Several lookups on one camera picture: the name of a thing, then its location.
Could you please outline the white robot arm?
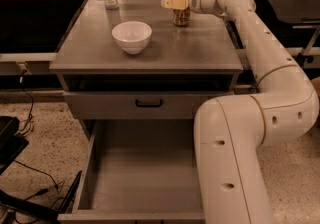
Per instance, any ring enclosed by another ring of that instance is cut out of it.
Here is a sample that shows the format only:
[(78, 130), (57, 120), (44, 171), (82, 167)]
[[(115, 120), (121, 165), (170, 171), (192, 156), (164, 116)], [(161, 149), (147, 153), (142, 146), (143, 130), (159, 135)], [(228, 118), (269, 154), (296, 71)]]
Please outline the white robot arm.
[(294, 58), (256, 14), (254, 0), (162, 0), (167, 9), (225, 17), (236, 25), (257, 93), (216, 97), (194, 120), (206, 224), (274, 224), (256, 150), (304, 135), (319, 100)]

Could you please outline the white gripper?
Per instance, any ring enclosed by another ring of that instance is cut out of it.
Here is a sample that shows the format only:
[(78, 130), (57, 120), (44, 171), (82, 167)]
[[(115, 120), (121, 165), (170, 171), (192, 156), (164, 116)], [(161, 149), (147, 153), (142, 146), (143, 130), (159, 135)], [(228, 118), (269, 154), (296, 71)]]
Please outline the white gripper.
[(161, 7), (173, 10), (185, 10), (188, 7), (194, 13), (218, 15), (220, 7), (217, 0), (161, 0)]

